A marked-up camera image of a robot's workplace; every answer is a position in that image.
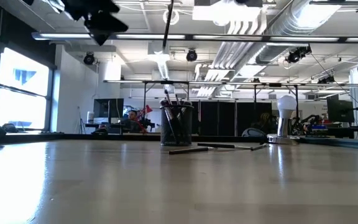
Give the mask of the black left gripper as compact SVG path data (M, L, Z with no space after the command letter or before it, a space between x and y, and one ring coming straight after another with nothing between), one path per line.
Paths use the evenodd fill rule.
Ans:
M84 20L85 29L98 45L103 45L113 33L128 30L125 23L113 16L120 8L112 0L64 0L63 4L73 20Z

